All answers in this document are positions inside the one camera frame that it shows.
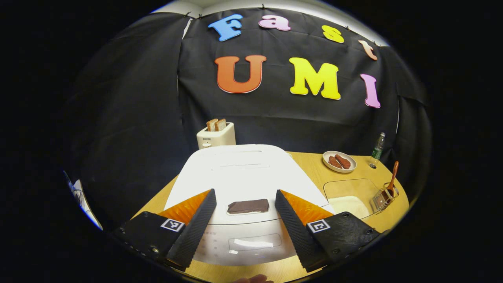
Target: white toaster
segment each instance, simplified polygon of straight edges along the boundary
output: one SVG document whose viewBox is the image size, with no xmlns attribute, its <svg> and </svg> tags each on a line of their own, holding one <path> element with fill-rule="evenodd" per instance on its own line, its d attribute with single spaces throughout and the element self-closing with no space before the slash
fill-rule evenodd
<svg viewBox="0 0 503 283">
<path fill-rule="evenodd" d="M 208 131 L 208 127 L 197 133 L 197 145 L 199 149 L 236 145 L 236 135 L 234 134 L 234 123 L 225 123 L 225 128 L 221 131 Z"/>
</svg>

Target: white wall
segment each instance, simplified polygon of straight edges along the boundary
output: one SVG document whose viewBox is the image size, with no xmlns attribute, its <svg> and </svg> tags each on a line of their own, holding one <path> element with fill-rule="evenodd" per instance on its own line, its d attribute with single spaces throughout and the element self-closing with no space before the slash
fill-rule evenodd
<svg viewBox="0 0 503 283">
<path fill-rule="evenodd" d="M 378 45 L 389 46 L 389 44 L 376 32 L 363 25 L 355 18 L 333 6 L 327 5 L 317 0 L 221 0 L 220 3 L 210 6 L 205 5 L 205 0 L 190 1 L 191 3 L 187 1 L 177 0 L 155 10 L 153 13 L 172 12 L 186 14 L 187 12 L 191 11 L 190 16 L 196 18 L 199 14 L 202 14 L 204 16 L 231 9 L 262 7 L 263 3 L 266 8 L 278 8 L 298 11 L 326 19 L 341 26 L 348 26 L 350 30 L 362 35 L 370 41 L 375 41 Z"/>
</svg>

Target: bread slice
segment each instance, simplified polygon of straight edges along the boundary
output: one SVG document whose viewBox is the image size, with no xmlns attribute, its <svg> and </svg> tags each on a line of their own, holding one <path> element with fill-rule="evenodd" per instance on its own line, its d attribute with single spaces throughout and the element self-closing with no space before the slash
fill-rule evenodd
<svg viewBox="0 0 503 283">
<path fill-rule="evenodd" d="M 225 129 L 225 126 L 226 126 L 225 119 L 218 120 L 218 122 L 215 123 L 215 128 L 217 129 L 217 131 Z"/>
<path fill-rule="evenodd" d="M 206 126 L 208 126 L 208 131 L 216 131 L 215 123 L 218 122 L 218 119 L 212 119 L 206 122 Z"/>
</svg>

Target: white plate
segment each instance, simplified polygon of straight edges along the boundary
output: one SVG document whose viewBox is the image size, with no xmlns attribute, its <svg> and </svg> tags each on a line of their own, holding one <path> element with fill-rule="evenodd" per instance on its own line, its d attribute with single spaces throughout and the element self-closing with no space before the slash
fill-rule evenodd
<svg viewBox="0 0 503 283">
<path fill-rule="evenodd" d="M 335 156 L 336 154 L 342 156 L 343 158 L 346 158 L 351 163 L 351 166 L 349 167 L 349 169 L 337 168 L 334 165 L 328 163 L 329 156 Z M 325 163 L 325 165 L 327 167 L 329 167 L 330 169 L 332 169 L 336 172 L 339 172 L 339 173 L 349 173 L 356 168 L 356 161 L 351 156 L 349 156 L 345 153 L 342 153 L 342 152 L 335 152 L 335 151 L 325 152 L 323 154 L 323 163 Z"/>
</svg>

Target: orange letter u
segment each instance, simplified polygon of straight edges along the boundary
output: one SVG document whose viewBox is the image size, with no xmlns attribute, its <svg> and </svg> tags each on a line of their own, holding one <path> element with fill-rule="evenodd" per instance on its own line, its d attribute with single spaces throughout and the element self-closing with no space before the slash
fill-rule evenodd
<svg viewBox="0 0 503 283">
<path fill-rule="evenodd" d="M 234 80 L 234 65 L 239 62 L 239 57 L 224 56 L 215 60 L 218 65 L 217 84 L 221 90 L 229 93 L 248 93 L 260 86 L 262 82 L 262 62 L 267 58 L 262 55 L 249 55 L 246 56 L 245 60 L 250 62 L 250 79 L 244 83 Z"/>
</svg>

